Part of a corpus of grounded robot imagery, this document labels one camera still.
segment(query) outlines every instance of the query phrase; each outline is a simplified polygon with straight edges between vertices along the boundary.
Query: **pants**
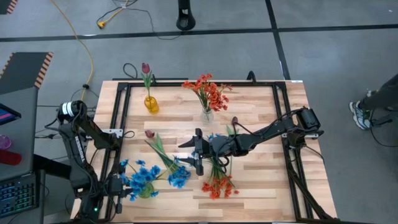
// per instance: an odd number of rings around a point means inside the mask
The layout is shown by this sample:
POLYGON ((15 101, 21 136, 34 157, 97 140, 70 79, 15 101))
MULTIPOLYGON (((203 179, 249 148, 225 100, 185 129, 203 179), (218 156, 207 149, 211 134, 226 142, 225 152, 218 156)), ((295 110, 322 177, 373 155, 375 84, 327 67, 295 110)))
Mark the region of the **pants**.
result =
POLYGON ((388 80, 377 93, 363 98, 360 105, 364 110, 398 105, 398 74, 388 80))

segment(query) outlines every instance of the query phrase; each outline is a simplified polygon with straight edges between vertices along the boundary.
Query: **yellow vase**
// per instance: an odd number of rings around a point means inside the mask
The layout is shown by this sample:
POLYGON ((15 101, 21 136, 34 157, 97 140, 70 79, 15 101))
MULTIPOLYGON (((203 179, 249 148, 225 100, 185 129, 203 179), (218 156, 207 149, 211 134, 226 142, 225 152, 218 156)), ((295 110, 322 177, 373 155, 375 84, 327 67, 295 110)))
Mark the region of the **yellow vase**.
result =
POLYGON ((159 105, 157 104, 156 99, 153 96, 145 97, 145 107, 151 114, 156 114, 159 112, 159 105))

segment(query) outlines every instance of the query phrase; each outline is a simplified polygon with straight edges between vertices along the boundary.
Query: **keyboard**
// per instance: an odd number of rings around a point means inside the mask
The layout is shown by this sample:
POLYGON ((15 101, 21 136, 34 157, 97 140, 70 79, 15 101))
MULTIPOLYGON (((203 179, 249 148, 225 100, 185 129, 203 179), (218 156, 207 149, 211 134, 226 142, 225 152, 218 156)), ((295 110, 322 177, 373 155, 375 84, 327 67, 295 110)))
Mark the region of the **keyboard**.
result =
POLYGON ((36 183, 35 174, 0 182, 0 218, 38 207, 40 182, 36 183))

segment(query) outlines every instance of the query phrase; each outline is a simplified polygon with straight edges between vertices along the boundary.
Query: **wooden tabletop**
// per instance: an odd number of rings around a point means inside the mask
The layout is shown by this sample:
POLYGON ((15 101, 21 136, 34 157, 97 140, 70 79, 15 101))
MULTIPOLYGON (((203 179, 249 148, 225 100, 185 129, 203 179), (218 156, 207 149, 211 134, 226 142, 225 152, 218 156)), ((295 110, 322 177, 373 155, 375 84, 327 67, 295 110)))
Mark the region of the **wooden tabletop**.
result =
MULTIPOLYGON (((117 85, 118 82, 103 82, 94 119, 100 128, 109 128, 117 85)), ((286 82, 286 85, 292 110, 308 107, 303 83, 286 82)), ((133 130, 136 135, 124 140, 121 159, 130 159, 134 167, 138 167, 134 161, 141 159, 146 161, 147 167, 158 165, 165 169, 158 155, 144 142, 147 139, 144 130, 160 134, 168 155, 188 157, 193 148, 180 149, 177 146, 190 140, 195 135, 195 128, 201 128, 204 136, 211 133, 227 134, 226 125, 231 123, 232 117, 237 116, 241 124, 255 131, 276 119, 271 87, 234 87, 233 91, 226 91, 225 95, 230 99, 228 110, 215 113, 215 120, 211 124, 200 121, 201 105, 190 90, 152 87, 151 95, 157 99, 160 107, 159 113, 155 115, 151 115, 144 106, 146 94, 145 88, 132 89, 126 120, 125 131, 133 130)), ((281 107, 284 107, 282 94, 279 94, 279 98, 281 107)), ((307 140, 307 144, 320 152, 318 141, 307 140)), ((94 151, 91 142, 86 152, 88 161, 94 151)), ((336 217, 322 160, 306 149, 302 149, 301 155, 309 191, 329 215, 336 217)), ((93 160, 92 165, 98 177, 103 157, 104 150, 98 151, 93 160)), ((116 215, 113 222, 295 221, 280 137, 257 145, 246 156, 233 158, 232 180, 240 193, 232 194, 231 198, 212 200, 208 192, 201 191, 211 168, 205 163, 204 170, 205 175, 199 177, 192 169, 192 178, 181 190, 171 187, 166 180, 155 181, 155 189, 160 191, 156 198, 139 198, 135 202, 124 199, 123 212, 116 215)), ((132 169, 127 167, 126 174, 132 173, 132 169)), ((297 192, 304 217, 302 194, 299 189, 297 192)), ((104 215, 105 205, 104 203, 100 217, 104 215)), ((80 200, 75 200, 71 218, 79 206, 80 200)))

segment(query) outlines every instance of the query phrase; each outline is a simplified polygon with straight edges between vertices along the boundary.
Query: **gray floor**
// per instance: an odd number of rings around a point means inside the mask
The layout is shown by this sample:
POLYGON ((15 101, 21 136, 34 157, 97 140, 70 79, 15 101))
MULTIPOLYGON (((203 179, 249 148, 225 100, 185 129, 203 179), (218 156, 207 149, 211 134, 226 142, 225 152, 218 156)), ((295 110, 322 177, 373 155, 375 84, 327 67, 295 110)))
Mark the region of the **gray floor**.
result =
MULTIPOLYGON (((148 16, 134 11, 123 11, 99 30, 95 21, 114 7, 110 0, 57 2, 80 35, 151 31, 148 16)), ((272 5, 279 27, 398 21, 395 0, 273 0, 272 5)), ((140 0, 134 6, 150 11, 156 31, 177 30, 177 0, 140 0)), ((192 9, 197 20, 195 30, 271 27, 263 0, 193 0, 192 9)), ((48 0, 20 0, 12 15, 0 15, 0 38, 56 35, 72 32, 48 0)), ((396 223, 398 149, 379 146, 369 132, 359 130, 348 103, 398 73, 398 29, 289 32, 281 33, 280 38, 290 76, 304 81, 310 106, 325 130, 320 144, 338 216, 354 222, 396 223)), ((94 58, 91 89, 97 93, 102 81, 124 77, 122 66, 126 62, 137 66, 150 63, 157 77, 195 78, 211 72, 216 78, 237 79, 253 70, 258 79, 284 79, 271 33, 191 35, 175 40, 99 39, 85 43, 94 58)), ((46 51, 54 52, 54 58, 39 91, 37 130, 55 117, 55 108, 48 106, 70 100, 72 93, 86 82, 90 72, 88 56, 75 40, 0 42, 0 64, 11 52, 46 51)), ((96 97, 89 93, 86 103, 94 106, 96 97)), ((379 128, 375 134, 397 144, 396 127, 393 124, 379 128)), ((59 139, 38 139, 35 152, 48 158, 65 155, 59 139)), ((47 184, 51 193, 45 220, 65 220, 63 203, 71 190, 58 179, 48 178, 47 184)))

